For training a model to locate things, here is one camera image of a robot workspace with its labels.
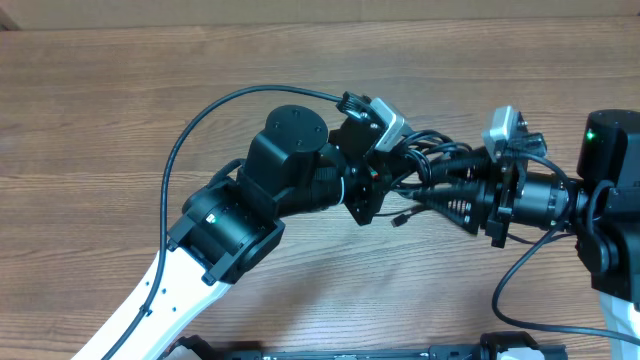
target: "robotic arm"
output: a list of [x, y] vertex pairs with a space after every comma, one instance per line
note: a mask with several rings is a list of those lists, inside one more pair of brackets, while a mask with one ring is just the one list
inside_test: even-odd
[[[275, 90], [291, 91], [284, 88]], [[166, 249], [74, 359], [157, 359], [195, 316], [278, 245], [285, 228], [281, 218], [344, 204], [359, 225], [366, 225], [391, 191], [416, 204], [410, 214], [396, 217], [394, 226], [435, 210], [469, 233], [484, 229], [496, 247], [504, 247], [512, 222], [549, 230], [519, 266], [552, 241], [554, 232], [575, 233], [578, 256], [592, 274], [592, 287], [601, 291], [607, 327], [640, 344], [640, 263], [635, 260], [640, 256], [640, 168], [633, 159], [640, 155], [640, 113], [590, 114], [578, 165], [582, 179], [569, 179], [544, 159], [542, 134], [529, 133], [522, 115], [510, 106], [489, 117], [482, 133], [485, 146], [474, 150], [432, 130], [413, 131], [397, 109], [379, 98], [347, 92], [341, 99], [325, 99], [336, 101], [347, 116], [341, 127], [329, 131], [320, 116], [302, 106], [273, 110], [246, 160], [229, 163], [185, 202]], [[529, 161], [550, 167], [554, 175], [528, 172]], [[236, 168], [234, 180], [228, 174]], [[407, 182], [414, 173], [419, 181]], [[616, 334], [506, 317], [497, 300], [519, 266], [494, 294], [494, 312], [502, 320], [530, 329]], [[147, 297], [150, 291], [155, 298]], [[137, 322], [129, 325], [133, 318]], [[612, 340], [616, 359], [640, 359], [639, 349]]]

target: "tabletop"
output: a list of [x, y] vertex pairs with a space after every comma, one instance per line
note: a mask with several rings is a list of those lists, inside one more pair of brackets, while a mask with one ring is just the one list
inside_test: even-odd
[[[278, 83], [391, 101], [414, 129], [480, 146], [512, 104], [576, 176], [589, 112], [640, 107], [640, 18], [457, 20], [0, 33], [0, 358], [65, 359], [131, 292], [158, 247], [161, 173], [211, 101]], [[178, 155], [169, 223], [284, 104], [252, 94], [216, 110]], [[407, 204], [389, 196], [383, 211]], [[287, 351], [474, 343], [512, 330], [492, 292], [527, 246], [492, 248], [438, 214], [359, 227], [343, 207], [285, 219], [282, 242], [184, 331]], [[534, 239], [535, 229], [513, 226]], [[501, 298], [535, 322], [602, 327], [575, 239], [545, 246]], [[530, 332], [581, 359], [604, 339]]]

